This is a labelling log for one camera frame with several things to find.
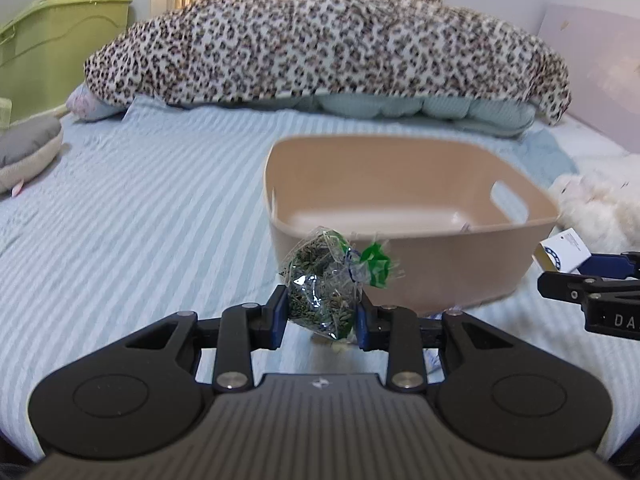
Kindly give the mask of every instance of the basket handle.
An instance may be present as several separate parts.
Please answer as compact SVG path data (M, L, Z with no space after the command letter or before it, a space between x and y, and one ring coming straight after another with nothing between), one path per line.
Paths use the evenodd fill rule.
M11 26L11 34L9 34L4 40L0 40L0 46L3 46L7 41L11 41L15 38L15 25Z

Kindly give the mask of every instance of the small white box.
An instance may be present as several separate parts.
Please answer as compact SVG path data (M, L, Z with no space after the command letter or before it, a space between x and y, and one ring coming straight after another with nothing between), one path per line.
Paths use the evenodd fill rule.
M544 270L572 272L591 256L587 246L573 229L542 240L534 253Z

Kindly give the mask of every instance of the dried herbs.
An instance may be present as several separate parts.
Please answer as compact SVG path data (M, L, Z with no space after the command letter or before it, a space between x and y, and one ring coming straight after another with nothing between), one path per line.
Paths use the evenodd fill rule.
M332 339L347 338L362 285L385 286L390 268L381 244L360 254L340 233L319 228L291 251L281 272L289 319Z

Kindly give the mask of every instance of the ribbed gray panel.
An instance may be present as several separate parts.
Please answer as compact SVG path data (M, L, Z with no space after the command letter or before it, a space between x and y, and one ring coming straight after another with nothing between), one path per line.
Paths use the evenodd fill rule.
M251 392L220 397L196 430L164 450L104 463L53 455L26 479L618 478L590 453L525 462L475 449L423 398L389 392L375 375L319 378L269 375Z

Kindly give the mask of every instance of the light blue quilt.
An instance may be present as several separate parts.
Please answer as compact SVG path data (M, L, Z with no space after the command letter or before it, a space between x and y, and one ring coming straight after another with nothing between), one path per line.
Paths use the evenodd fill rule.
M67 117L63 125L57 165L19 197L0 200L0 430L32 458L41 451L26 407L45 375L177 310L212 317L269 297L277 279L262 167L277 139L337 132L451 138L498 153L541 184L572 170L549 146L548 132L494 139L442 124L292 110L187 112L150 99L135 101L122 122ZM554 170L542 163L550 156ZM532 267L511 297L471 313L604 382L615 406L600 449L609 456L640 423L638 343L584 332L578 307L539 297L537 275ZM212 357L204 356L200 378L210 374ZM382 352L329 344L295 325L281 349L254 354L258 378L265 371L382 373L385 365Z

